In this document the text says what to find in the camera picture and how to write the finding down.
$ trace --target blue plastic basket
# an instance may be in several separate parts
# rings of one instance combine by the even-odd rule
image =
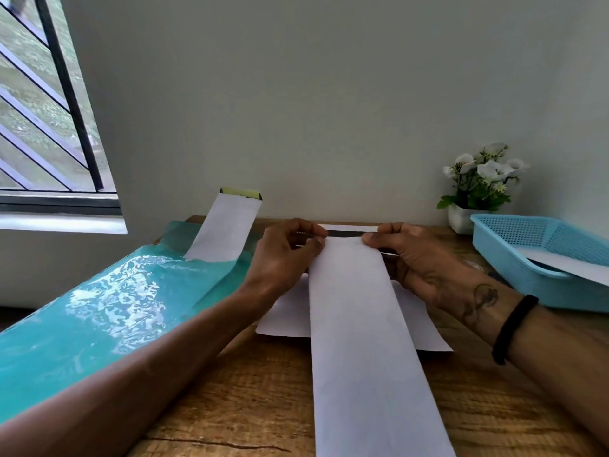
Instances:
[[[609,313],[609,287],[535,265],[514,247],[558,253],[609,266],[609,241],[540,216],[472,215],[474,247],[516,290],[547,307]]]

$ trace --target hand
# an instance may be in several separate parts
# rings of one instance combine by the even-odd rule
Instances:
[[[296,285],[313,258],[324,249],[326,237],[327,230],[319,224],[300,218],[266,228],[241,290],[253,292],[260,301],[259,310],[266,313]]]
[[[362,241],[373,248],[395,250],[399,256],[383,255],[390,277],[426,303],[446,311],[459,297],[460,279],[477,272],[421,226],[382,224],[377,233],[364,234]]]

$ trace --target yellow tape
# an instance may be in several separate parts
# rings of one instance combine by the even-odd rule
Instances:
[[[263,196],[262,194],[260,194],[260,192],[250,191],[247,189],[220,188],[220,192],[223,194],[242,195],[243,197],[251,197],[252,199],[263,199]]]

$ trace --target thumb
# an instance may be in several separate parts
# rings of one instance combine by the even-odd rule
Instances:
[[[372,248],[391,248],[399,255],[404,253],[410,244],[409,234],[384,234],[365,233],[362,234],[362,242]]]
[[[311,264],[311,261],[313,261],[313,258],[322,253],[325,245],[326,241],[323,237],[314,237],[307,240],[306,244],[294,251],[294,253],[298,256],[299,260],[303,261],[303,264],[306,265],[305,268],[307,268]]]

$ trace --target wooden table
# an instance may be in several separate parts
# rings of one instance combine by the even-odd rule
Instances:
[[[257,220],[255,227],[273,222]],[[471,238],[449,228],[431,229],[464,259],[490,269]],[[497,366],[490,347],[465,326],[434,308],[429,313],[454,353],[419,352],[419,357],[459,457],[609,455],[520,371]],[[560,314],[609,344],[606,315]],[[315,455],[311,342],[254,330],[241,333],[199,375],[130,457]]]

